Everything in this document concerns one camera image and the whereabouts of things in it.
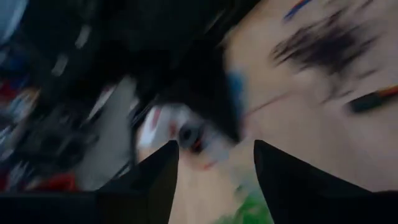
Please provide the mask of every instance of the wooden floor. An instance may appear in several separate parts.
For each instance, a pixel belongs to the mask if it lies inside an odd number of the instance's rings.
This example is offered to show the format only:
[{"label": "wooden floor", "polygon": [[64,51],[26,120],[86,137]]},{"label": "wooden floor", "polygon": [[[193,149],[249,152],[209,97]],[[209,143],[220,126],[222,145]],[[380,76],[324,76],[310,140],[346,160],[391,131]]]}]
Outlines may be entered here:
[{"label": "wooden floor", "polygon": [[[316,72],[310,70],[293,76],[294,68],[288,64],[275,68],[268,54],[302,24],[319,19],[339,6],[312,1],[292,21],[283,24],[282,17],[296,2],[260,2],[230,33],[228,67],[246,77],[248,111],[275,97],[283,97],[249,116],[249,134],[228,162],[201,171],[192,169],[186,158],[181,157],[170,223],[208,224],[233,213],[239,206],[234,196],[239,180],[254,175],[252,145],[256,138],[369,190],[398,189],[398,119],[395,119],[398,104],[364,116],[349,116],[343,111],[343,105],[350,99],[398,83],[394,61],[386,59],[384,67],[388,69],[365,80],[353,94],[319,104],[312,89],[320,77]],[[393,28],[396,23],[389,22],[398,21],[391,10],[393,6],[397,9],[396,4],[393,0],[375,2],[369,10],[372,15],[383,15],[384,26],[391,30],[383,41],[398,40],[397,28]],[[381,44],[378,49],[382,57],[388,57],[386,46]],[[397,47],[386,51],[398,56]],[[231,163],[238,163],[242,170],[225,169],[224,165]]]}]

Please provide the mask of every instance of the beige surface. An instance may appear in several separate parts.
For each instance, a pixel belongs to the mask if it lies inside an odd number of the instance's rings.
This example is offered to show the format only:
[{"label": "beige surface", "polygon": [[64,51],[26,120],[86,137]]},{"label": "beige surface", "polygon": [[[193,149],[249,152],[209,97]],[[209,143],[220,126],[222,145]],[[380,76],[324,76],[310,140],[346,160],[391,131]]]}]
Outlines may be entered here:
[{"label": "beige surface", "polygon": [[[288,64],[274,68],[267,58],[275,44],[302,24],[338,7],[325,7],[325,1],[313,1],[293,21],[282,25],[283,15],[296,2],[263,1],[231,32],[228,62],[231,68],[241,70],[247,78],[247,108],[255,108],[277,95],[290,93],[289,97],[249,118],[251,137],[240,151],[234,151],[232,160],[254,172],[251,140],[261,138],[369,190],[398,189],[398,105],[361,116],[348,116],[343,111],[344,103],[350,99],[398,83],[398,67],[395,66],[398,20],[392,13],[394,7],[397,9],[394,0],[376,1],[377,4],[370,8],[371,15],[379,22],[381,20],[388,32],[373,56],[358,65],[358,69],[365,69],[365,66],[383,62],[386,69],[365,80],[352,95],[325,105],[318,103],[312,88],[314,82],[319,81],[317,72],[307,71],[293,77],[296,71]],[[221,170],[219,167],[206,172],[193,170],[181,158],[170,223],[207,224],[237,208],[239,202],[233,196],[236,183],[232,183],[230,174]]]}]

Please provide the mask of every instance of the green object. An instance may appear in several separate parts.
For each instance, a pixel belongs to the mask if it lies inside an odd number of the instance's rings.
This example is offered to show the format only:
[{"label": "green object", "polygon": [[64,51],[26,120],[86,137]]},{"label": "green object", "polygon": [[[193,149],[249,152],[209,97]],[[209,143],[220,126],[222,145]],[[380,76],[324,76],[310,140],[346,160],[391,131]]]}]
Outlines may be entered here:
[{"label": "green object", "polygon": [[273,224],[264,201],[247,196],[234,215],[223,216],[214,224]]}]

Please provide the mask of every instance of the blue object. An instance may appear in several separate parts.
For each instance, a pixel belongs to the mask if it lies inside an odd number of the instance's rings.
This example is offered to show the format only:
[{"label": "blue object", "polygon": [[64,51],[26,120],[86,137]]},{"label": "blue object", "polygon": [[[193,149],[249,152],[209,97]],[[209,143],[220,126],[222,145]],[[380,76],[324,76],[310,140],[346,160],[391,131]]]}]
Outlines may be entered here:
[{"label": "blue object", "polygon": [[291,20],[294,15],[301,9],[303,8],[307,3],[309,3],[312,0],[301,0],[299,3],[297,3],[284,17],[284,21],[289,21]]}]

